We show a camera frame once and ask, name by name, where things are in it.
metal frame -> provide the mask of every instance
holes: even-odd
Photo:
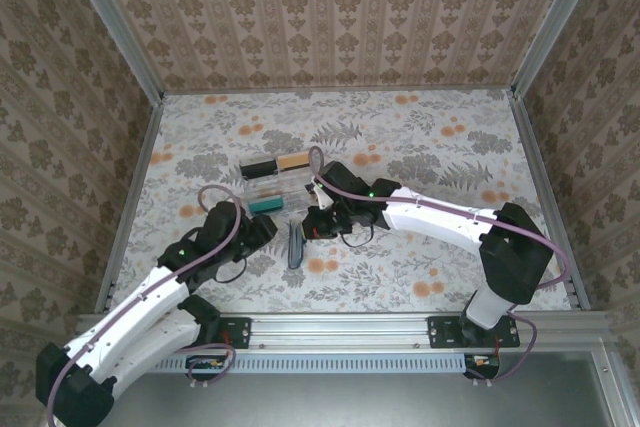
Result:
[[[508,84],[450,84],[450,85],[336,85],[333,87],[264,87],[256,89],[207,89],[175,92],[168,90],[164,95],[208,95],[208,94],[281,94],[288,92],[421,92],[424,90],[509,90]]]
[[[615,341],[605,312],[531,311],[520,312],[536,324],[536,352],[598,352]],[[222,317],[250,317],[251,354],[357,354],[357,353],[489,353],[493,349],[431,349],[428,319],[459,315],[459,312],[398,314],[223,314]],[[94,326],[102,315],[82,315],[78,332]],[[523,352],[532,330],[518,323],[521,346],[509,352]]]
[[[150,374],[186,374],[193,354],[174,354],[150,370]],[[192,373],[212,373],[194,366]],[[417,374],[464,373],[464,354],[260,354],[238,351],[233,373],[238,374]]]
[[[149,167],[149,161],[151,160],[151,154],[153,152],[153,145],[160,129],[160,120],[162,119],[163,106],[160,104],[157,108],[151,112],[149,118],[149,124],[147,125],[147,131],[140,148],[140,155],[138,155],[138,162],[136,168],[133,171],[133,177],[131,178],[131,185],[129,186],[129,192],[127,193],[127,200],[124,203],[122,209],[122,216],[120,217],[120,223],[118,224],[118,230],[116,236],[113,239],[113,246],[111,247],[111,253],[109,254],[109,260],[107,261],[107,268],[102,278],[102,284],[100,286],[100,292],[94,312],[105,312],[109,308],[109,301],[111,299],[111,290],[115,287],[115,279],[118,277],[120,268],[122,267],[122,261],[124,260],[124,254],[127,250],[127,244],[129,242],[129,235],[131,234],[131,226],[136,216],[136,209],[138,201],[140,200],[140,193],[142,192],[142,186],[144,185],[144,178],[147,174],[147,168]]]
[[[131,71],[155,109],[162,101],[162,82],[147,62],[141,46],[114,0],[90,0],[107,27],[111,38],[122,52]]]
[[[547,175],[547,171],[544,167],[542,154],[540,153],[540,148],[536,142],[536,136],[533,132],[531,121],[529,120],[527,110],[524,106],[524,101],[522,100],[522,97],[515,97],[512,95],[509,97],[509,103],[511,104],[513,118],[516,122],[518,133],[520,134],[522,150],[524,150],[524,155],[527,158],[527,163],[529,164],[533,185],[538,193],[540,207],[542,208],[542,215],[544,216],[547,228],[549,229],[549,237],[551,237],[551,240],[567,254],[569,262],[571,263],[569,266],[571,269],[570,283],[573,285],[573,289],[575,289],[578,305],[580,308],[588,310],[591,308],[591,305],[587,298],[587,291],[584,288],[584,283],[580,276],[576,259],[573,256],[569,237],[567,236],[567,231],[564,227],[564,223],[562,222],[562,216],[560,215],[560,209],[558,209],[556,198],[553,195],[551,182],[549,181],[549,176]],[[567,291],[570,292],[572,289],[570,286],[567,287]]]
[[[513,79],[516,95],[524,96],[544,60],[551,52],[560,32],[579,0],[553,0],[536,38],[531,43],[520,68]]]
[[[451,314],[242,314],[251,318],[252,326],[249,349],[241,353],[245,361],[268,358],[286,362],[296,360],[296,356],[320,361],[332,355],[363,359],[413,356],[425,360],[430,356],[492,352],[493,349],[431,349],[428,318]],[[605,312],[531,311],[521,314],[536,324],[538,338],[534,352],[590,352],[613,424],[616,427],[640,425],[638,406],[628,377],[618,353],[612,348],[615,337]],[[237,315],[223,314],[223,317]],[[97,314],[80,316],[77,329],[84,331],[101,318]],[[527,324],[518,323],[518,330],[522,345],[508,349],[509,352],[522,352],[531,341],[532,330]],[[207,353],[202,350],[190,355]],[[273,370],[278,373],[278,364],[272,365],[272,368],[262,365],[256,372]],[[157,372],[163,372],[164,367],[159,364]]]

gray tool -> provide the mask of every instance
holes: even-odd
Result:
[[[306,240],[302,235],[302,224],[289,221],[289,268],[297,269],[304,258],[304,244]]]

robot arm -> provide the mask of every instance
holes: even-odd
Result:
[[[64,348],[48,344],[36,360],[38,400],[47,404],[62,368],[135,298],[140,301],[89,346],[60,385],[54,414],[67,427],[97,426],[111,410],[114,400],[166,356],[182,347],[214,342],[220,312],[193,293],[209,279],[217,280],[218,269],[227,262],[244,261],[246,267],[246,258],[271,241],[277,231],[266,215],[249,219],[243,209],[241,215],[238,232],[226,247],[144,297],[149,286],[210,252],[229,235],[235,222],[235,206],[219,202],[209,211],[202,227],[191,230],[167,247],[158,258],[158,266],[98,325]]]
[[[466,324],[470,337],[474,335],[472,331],[476,327],[484,331],[491,330],[514,304],[531,302],[551,259],[552,251],[549,248],[523,235],[422,206],[418,201],[428,200],[541,235],[520,206],[506,203],[496,211],[463,207],[425,197],[386,179],[378,179],[369,186],[335,161],[324,166],[320,175],[327,183],[348,193],[389,199],[411,198],[416,202],[353,200],[326,189],[317,179],[313,179],[307,190],[317,197],[318,207],[309,207],[302,223],[303,233],[308,240],[348,234],[352,225],[359,223],[371,228],[417,232],[479,254],[486,283],[476,291],[461,318],[463,330]]]

floral tablecloth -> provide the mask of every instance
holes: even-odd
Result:
[[[438,199],[476,207],[522,205],[544,232],[536,192],[505,91],[317,92],[179,95],[164,99],[114,295],[121,302],[157,256],[204,213],[196,193],[221,183],[242,194],[238,163],[319,145],[366,181],[386,177]],[[212,196],[209,202],[222,200]],[[376,231],[364,247],[339,239],[307,244],[287,269],[287,223],[249,258],[244,276],[199,294],[223,312],[415,312],[460,310],[480,285],[479,257],[409,232]],[[367,231],[350,238],[366,240]],[[231,277],[240,265],[226,265]],[[547,275],[558,272],[555,260]],[[562,285],[526,309],[568,309]]]

floral wallpaper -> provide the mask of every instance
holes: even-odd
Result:
[[[580,0],[525,102],[596,309],[640,394],[640,0]]]
[[[0,425],[93,311],[149,114],[89,0],[0,0]]]
[[[552,0],[115,0],[165,90],[508,85]]]
[[[373,182],[385,177],[462,205],[522,205],[544,230],[529,167],[502,90],[171,95],[116,281],[119,303],[167,245],[204,222],[196,194],[208,183],[240,196],[238,164],[319,145]],[[207,196],[207,203],[223,200]],[[350,249],[340,239],[309,242],[298,270],[287,268],[288,221],[306,206],[274,213],[278,234],[231,284],[198,293],[224,312],[419,312],[461,310],[484,278],[477,255],[433,238],[377,230]],[[357,245],[369,231],[348,241]],[[222,267],[221,279],[242,266]],[[548,275],[557,274],[551,264]],[[564,286],[524,309],[569,308]]]

